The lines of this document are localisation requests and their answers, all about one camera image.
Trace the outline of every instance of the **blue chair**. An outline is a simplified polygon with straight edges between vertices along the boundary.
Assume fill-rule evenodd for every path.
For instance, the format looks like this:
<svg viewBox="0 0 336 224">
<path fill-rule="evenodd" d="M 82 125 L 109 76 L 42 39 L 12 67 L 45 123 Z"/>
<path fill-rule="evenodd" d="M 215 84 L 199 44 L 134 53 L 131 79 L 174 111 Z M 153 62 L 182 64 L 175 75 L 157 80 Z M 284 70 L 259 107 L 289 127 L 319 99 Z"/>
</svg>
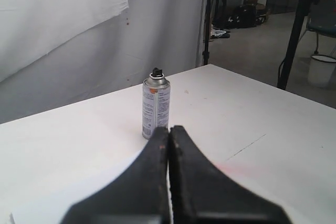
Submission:
<svg viewBox="0 0 336 224">
<path fill-rule="evenodd" d="M 306 29 L 300 40 L 307 31 L 316 33 L 316 49 L 314 54 L 319 53 L 319 35 L 336 38 L 336 2 L 335 0 L 320 0 L 317 5 L 311 5 L 310 13 L 306 24 Z M 329 56 L 336 52 L 336 46 Z"/>
</svg>

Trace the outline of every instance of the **black spray nozzle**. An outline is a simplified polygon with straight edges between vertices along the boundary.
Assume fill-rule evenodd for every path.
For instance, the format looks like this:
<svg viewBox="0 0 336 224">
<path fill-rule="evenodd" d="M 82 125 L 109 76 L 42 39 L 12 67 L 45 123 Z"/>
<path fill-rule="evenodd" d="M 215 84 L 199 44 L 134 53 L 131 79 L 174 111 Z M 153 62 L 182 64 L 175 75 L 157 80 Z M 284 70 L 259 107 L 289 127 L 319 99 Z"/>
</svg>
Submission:
<svg viewBox="0 0 336 224">
<path fill-rule="evenodd" d="M 152 77 L 163 77 L 162 69 L 154 68 Z"/>
</svg>

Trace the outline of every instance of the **black bag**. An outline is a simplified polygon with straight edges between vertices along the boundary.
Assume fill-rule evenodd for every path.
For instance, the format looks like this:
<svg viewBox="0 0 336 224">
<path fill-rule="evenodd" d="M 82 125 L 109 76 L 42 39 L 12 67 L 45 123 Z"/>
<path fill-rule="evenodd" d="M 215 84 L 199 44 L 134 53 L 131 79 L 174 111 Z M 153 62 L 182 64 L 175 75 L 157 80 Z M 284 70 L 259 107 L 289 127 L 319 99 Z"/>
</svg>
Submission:
<svg viewBox="0 0 336 224">
<path fill-rule="evenodd" d="M 227 21 L 226 28 L 249 28 L 256 26 L 257 10 L 255 5 L 237 6 Z"/>
</svg>

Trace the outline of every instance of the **white bucket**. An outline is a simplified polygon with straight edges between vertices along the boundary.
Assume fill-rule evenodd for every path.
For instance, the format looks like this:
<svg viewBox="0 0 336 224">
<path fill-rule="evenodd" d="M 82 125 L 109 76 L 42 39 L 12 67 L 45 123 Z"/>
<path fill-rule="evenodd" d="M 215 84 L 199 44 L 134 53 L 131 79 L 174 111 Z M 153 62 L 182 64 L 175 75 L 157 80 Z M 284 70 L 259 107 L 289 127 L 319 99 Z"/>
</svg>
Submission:
<svg viewBox="0 0 336 224">
<path fill-rule="evenodd" d="M 312 55 L 308 73 L 308 82 L 313 86 L 328 86 L 336 67 L 336 59 L 326 55 Z"/>
</svg>

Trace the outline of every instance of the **scratch mark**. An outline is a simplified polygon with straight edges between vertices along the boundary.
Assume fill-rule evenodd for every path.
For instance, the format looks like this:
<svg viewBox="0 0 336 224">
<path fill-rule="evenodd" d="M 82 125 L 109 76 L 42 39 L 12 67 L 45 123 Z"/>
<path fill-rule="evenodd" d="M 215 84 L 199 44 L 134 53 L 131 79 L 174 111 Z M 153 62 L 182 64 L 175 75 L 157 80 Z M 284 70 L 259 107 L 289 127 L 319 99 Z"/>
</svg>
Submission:
<svg viewBox="0 0 336 224">
<path fill-rule="evenodd" d="M 243 150 L 245 150 L 246 148 L 249 148 L 251 145 L 253 145 L 255 142 L 257 142 L 258 140 L 262 139 L 264 136 L 266 136 L 266 134 L 262 135 L 260 138 L 258 138 L 257 140 L 254 140 L 252 143 L 250 143 L 249 145 L 245 146 L 244 148 L 242 148 L 240 151 L 236 152 L 235 154 L 233 154 L 231 157 L 229 157 L 226 161 L 230 160 L 231 158 L 233 158 L 234 156 L 238 155 L 239 153 L 241 153 Z"/>
</svg>

